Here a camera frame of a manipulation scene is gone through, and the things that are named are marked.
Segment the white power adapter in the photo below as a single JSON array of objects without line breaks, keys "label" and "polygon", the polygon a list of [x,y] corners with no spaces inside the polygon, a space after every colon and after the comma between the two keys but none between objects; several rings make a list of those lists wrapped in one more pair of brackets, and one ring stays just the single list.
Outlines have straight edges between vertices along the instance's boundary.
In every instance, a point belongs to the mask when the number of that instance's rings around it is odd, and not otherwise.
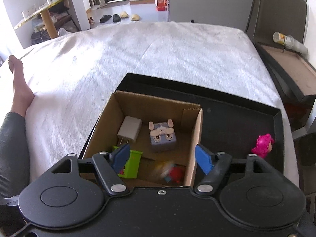
[{"label": "white power adapter", "polygon": [[126,116],[117,133],[118,145],[122,143],[135,143],[142,126],[142,120],[135,117]]}]

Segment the red crab figurine yellow block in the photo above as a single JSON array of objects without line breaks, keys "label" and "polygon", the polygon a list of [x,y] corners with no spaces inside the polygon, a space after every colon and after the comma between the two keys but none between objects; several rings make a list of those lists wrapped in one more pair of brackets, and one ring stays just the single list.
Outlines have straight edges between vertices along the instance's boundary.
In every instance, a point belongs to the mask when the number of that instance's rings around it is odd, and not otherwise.
[{"label": "red crab figurine yellow block", "polygon": [[158,167],[158,175],[167,183],[180,184],[184,180],[185,171],[173,162],[164,162]]}]

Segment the blue cube bunny toy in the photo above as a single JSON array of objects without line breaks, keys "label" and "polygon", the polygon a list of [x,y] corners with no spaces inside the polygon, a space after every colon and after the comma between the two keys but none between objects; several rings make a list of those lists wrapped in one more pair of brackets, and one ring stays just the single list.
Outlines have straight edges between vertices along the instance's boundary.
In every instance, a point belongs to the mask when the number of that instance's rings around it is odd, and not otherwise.
[{"label": "blue cube bunny toy", "polygon": [[150,130],[150,143],[152,152],[164,152],[174,150],[177,139],[174,130],[174,123],[171,119],[166,122],[148,124]]}]

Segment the brown cardboard box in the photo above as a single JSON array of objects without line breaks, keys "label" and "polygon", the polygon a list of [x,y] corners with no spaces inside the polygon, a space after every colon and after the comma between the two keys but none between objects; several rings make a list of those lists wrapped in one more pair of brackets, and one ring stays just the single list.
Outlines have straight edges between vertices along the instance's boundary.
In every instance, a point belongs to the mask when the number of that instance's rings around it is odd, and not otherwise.
[{"label": "brown cardboard box", "polygon": [[[194,184],[196,175],[195,147],[200,142],[203,110],[199,104],[163,99],[124,91],[116,91],[110,96],[100,114],[92,136],[85,149],[84,158],[101,151],[111,152],[119,144],[118,131],[125,117],[141,119],[142,126],[135,142],[130,142],[131,150],[142,152],[138,175],[135,179],[124,179],[132,187],[175,187],[159,179],[155,171],[165,162],[174,162],[184,170],[180,186]],[[174,124],[177,139],[176,148],[170,151],[154,152],[150,143],[149,123],[167,122]]]}]

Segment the pink dinosaur costume figurine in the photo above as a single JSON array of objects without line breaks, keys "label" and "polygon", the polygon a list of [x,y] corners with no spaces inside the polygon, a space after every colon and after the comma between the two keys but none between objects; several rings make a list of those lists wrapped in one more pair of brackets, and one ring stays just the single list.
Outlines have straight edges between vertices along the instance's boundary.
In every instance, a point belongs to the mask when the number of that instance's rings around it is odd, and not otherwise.
[{"label": "pink dinosaur costume figurine", "polygon": [[256,141],[256,146],[251,149],[251,152],[261,158],[266,158],[272,151],[274,142],[275,141],[270,134],[259,135]]}]

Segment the green monster toy box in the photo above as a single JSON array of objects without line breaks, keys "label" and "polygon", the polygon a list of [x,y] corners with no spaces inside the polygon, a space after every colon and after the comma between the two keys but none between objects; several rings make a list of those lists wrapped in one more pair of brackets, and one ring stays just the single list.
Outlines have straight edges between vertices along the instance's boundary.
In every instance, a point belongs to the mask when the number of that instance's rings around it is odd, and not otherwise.
[{"label": "green monster toy box", "polygon": [[131,150],[130,157],[121,172],[116,172],[119,177],[126,179],[136,179],[138,175],[139,164],[142,152]]}]

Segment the black shallow tray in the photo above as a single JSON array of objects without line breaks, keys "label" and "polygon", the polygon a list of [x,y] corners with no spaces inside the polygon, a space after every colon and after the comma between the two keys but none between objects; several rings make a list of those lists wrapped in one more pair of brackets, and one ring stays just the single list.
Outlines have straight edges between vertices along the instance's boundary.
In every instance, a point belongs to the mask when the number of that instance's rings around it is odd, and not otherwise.
[{"label": "black shallow tray", "polygon": [[116,91],[199,104],[203,110],[199,143],[235,159],[246,158],[258,136],[270,134],[275,142],[266,161],[283,171],[283,123],[277,108],[213,89],[132,73],[123,78]]}]

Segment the person bare foot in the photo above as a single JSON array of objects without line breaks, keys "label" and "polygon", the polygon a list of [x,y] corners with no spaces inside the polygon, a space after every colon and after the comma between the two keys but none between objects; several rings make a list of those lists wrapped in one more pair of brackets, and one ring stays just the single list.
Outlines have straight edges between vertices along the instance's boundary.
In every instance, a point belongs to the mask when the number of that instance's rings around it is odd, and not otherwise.
[{"label": "person bare foot", "polygon": [[27,109],[30,107],[35,95],[29,88],[24,77],[24,65],[21,60],[11,55],[8,65],[13,74],[13,101],[11,112],[25,118]]}]

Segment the black slipper right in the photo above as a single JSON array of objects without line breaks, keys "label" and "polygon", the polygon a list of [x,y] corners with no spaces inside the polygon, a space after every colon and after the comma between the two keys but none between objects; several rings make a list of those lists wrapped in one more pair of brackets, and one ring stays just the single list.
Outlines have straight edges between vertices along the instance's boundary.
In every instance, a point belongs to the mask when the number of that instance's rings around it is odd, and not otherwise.
[{"label": "black slipper right", "polygon": [[114,23],[118,23],[121,21],[121,17],[118,14],[114,14],[112,19]]}]

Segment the black slipper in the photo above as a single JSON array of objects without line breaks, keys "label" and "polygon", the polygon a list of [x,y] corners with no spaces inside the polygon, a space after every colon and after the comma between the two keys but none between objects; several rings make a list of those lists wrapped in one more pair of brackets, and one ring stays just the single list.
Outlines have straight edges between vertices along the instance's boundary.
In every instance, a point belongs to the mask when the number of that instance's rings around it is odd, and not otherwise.
[{"label": "black slipper", "polygon": [[107,21],[108,21],[109,19],[111,19],[111,18],[112,18],[112,15],[104,14],[104,15],[100,18],[99,23],[103,24],[103,23],[107,22]]},{"label": "black slipper", "polygon": [[118,23],[121,21],[121,17],[118,14],[114,14],[112,19],[114,23]]}]

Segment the black slipper left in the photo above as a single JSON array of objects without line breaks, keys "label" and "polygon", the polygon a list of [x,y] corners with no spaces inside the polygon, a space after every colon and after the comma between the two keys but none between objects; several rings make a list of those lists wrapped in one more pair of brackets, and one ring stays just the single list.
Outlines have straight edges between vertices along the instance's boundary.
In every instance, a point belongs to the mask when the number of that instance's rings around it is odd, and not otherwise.
[{"label": "black slipper left", "polygon": [[111,19],[111,18],[112,18],[112,15],[104,14],[104,15],[100,18],[99,23],[103,24],[103,23],[107,22],[107,21],[108,21],[109,19]]}]

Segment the beige slipper right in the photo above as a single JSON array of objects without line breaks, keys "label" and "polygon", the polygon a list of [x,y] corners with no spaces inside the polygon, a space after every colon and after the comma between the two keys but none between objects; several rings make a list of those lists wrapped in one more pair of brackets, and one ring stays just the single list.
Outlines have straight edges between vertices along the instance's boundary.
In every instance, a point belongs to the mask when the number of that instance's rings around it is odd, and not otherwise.
[{"label": "beige slipper right", "polygon": [[138,22],[140,20],[140,16],[138,14],[131,15],[131,21]]}]

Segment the beige slipper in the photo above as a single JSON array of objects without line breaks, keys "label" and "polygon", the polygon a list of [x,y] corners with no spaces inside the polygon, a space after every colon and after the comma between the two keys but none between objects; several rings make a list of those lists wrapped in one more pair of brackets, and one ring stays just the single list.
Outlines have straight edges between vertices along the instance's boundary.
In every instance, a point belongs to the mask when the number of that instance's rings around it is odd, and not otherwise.
[{"label": "beige slipper", "polygon": [[140,16],[138,14],[131,15],[131,21],[138,22],[140,20]]},{"label": "beige slipper", "polygon": [[126,11],[123,11],[123,12],[120,13],[120,17],[121,17],[122,19],[125,19],[125,18],[128,18],[129,15],[127,14]]}]

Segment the paper cup stack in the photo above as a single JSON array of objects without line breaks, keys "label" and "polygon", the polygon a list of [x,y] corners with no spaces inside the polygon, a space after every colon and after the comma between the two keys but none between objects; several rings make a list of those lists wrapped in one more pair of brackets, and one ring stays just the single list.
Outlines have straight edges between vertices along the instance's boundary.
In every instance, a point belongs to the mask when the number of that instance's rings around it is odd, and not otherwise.
[{"label": "paper cup stack", "polygon": [[291,35],[284,35],[280,32],[275,32],[273,34],[273,41],[280,45],[283,45],[285,48],[298,52],[300,54],[308,54],[308,49],[302,43],[297,41]]}]

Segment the wooden side table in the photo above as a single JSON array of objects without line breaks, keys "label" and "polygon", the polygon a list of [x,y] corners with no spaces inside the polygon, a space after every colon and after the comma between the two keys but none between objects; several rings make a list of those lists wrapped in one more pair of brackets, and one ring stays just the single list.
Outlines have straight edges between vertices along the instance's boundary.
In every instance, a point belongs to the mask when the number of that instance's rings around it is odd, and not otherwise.
[{"label": "wooden side table", "polygon": [[20,22],[18,22],[15,25],[14,30],[20,28],[25,23],[29,22],[36,16],[40,15],[50,38],[51,39],[57,38],[58,37],[57,29],[53,23],[53,20],[51,19],[49,9],[62,1],[64,0],[54,0],[51,3],[45,3],[44,5],[41,5],[39,9],[33,12],[30,16],[23,18]]}]

